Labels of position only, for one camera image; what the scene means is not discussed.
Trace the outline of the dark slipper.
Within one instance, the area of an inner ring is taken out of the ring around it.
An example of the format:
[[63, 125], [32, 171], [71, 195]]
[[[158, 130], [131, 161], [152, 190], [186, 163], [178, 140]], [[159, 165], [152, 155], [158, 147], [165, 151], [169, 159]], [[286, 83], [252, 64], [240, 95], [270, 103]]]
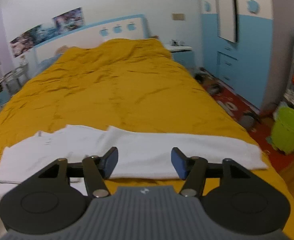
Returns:
[[220, 94], [222, 92], [223, 88], [219, 83], [211, 84], [207, 87], [206, 91], [209, 95], [214, 96], [217, 94]]

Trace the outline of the lime green plastic bin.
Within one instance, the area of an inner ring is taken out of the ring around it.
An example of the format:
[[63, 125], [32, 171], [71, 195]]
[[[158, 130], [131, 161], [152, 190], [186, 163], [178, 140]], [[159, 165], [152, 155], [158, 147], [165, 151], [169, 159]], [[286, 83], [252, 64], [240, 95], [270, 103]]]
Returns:
[[278, 110], [271, 129], [271, 141], [286, 155], [294, 152], [294, 109], [282, 107]]

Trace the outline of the anime poster on wall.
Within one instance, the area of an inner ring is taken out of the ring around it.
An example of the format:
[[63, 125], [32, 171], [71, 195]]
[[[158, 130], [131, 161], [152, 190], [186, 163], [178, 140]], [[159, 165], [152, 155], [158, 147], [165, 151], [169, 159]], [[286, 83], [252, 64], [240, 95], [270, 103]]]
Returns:
[[85, 25], [82, 8], [76, 8], [53, 18], [59, 35], [78, 29]]

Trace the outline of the red floor rug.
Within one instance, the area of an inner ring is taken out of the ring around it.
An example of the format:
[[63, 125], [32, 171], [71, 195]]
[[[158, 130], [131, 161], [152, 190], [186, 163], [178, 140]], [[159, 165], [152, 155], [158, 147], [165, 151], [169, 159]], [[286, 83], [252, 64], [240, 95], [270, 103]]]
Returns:
[[259, 116], [248, 103], [218, 79], [207, 74], [195, 74], [194, 77], [227, 114], [247, 130], [278, 173], [290, 166], [294, 156], [286, 155], [272, 143], [271, 128], [274, 121], [271, 116]]

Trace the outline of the white and blue headboard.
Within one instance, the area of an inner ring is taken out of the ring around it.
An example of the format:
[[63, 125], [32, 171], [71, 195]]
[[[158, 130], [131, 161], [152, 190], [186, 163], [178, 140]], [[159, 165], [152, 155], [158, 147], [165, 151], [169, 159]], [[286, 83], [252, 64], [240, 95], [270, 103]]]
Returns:
[[144, 15], [131, 15], [105, 20], [80, 27], [46, 40], [33, 49], [36, 64], [50, 59], [62, 46], [95, 48], [115, 38], [140, 40], [149, 37], [147, 20]]

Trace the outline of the mustard yellow bed duvet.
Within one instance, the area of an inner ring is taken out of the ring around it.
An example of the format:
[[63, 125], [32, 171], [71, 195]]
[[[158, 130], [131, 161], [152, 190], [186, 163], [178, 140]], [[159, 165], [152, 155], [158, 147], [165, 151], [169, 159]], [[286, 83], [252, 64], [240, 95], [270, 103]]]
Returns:
[[255, 143], [156, 39], [68, 49], [0, 112], [0, 160], [5, 147], [67, 125]]

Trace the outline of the white small garment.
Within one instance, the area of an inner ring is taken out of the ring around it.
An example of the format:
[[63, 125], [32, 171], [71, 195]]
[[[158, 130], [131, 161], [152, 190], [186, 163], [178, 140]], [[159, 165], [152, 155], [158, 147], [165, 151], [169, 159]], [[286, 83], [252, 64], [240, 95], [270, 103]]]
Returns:
[[110, 126], [106, 131], [67, 125], [46, 133], [38, 131], [3, 150], [0, 161], [0, 198], [31, 175], [58, 158], [72, 163], [90, 155], [103, 155], [118, 148], [112, 178], [177, 178], [170, 154], [178, 147], [186, 156], [199, 156], [211, 163], [231, 158], [249, 170], [266, 169], [258, 146], [240, 139], [182, 133], [137, 133]]

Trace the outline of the beige wall switch plate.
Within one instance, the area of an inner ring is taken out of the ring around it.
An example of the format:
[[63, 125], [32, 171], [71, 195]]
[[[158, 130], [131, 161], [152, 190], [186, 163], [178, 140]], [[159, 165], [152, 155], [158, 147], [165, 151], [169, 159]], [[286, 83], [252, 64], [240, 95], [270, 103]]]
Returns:
[[183, 13], [172, 13], [171, 18], [173, 21], [184, 21], [186, 17]]

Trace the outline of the blue bedside table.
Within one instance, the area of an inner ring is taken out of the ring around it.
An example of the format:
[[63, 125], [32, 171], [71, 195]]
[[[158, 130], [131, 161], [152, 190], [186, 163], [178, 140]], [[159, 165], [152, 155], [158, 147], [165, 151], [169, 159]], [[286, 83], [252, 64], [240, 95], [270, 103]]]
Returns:
[[164, 47], [170, 51], [172, 59], [192, 71], [195, 70], [195, 55], [190, 46], [171, 46], [165, 44]]

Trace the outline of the grey slipper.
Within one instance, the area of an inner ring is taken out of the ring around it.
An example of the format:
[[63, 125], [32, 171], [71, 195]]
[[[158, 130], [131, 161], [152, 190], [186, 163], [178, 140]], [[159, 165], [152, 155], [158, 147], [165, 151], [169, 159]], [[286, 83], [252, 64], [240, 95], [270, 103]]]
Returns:
[[250, 111], [244, 112], [238, 120], [238, 124], [247, 131], [251, 130], [257, 122], [261, 122], [260, 117], [255, 112]]

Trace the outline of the blue wardrobe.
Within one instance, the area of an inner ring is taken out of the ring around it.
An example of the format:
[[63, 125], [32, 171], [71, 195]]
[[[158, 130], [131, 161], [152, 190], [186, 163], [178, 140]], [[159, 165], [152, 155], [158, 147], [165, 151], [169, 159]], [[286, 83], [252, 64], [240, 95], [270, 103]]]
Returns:
[[272, 0], [199, 0], [203, 66], [262, 109], [270, 70]]

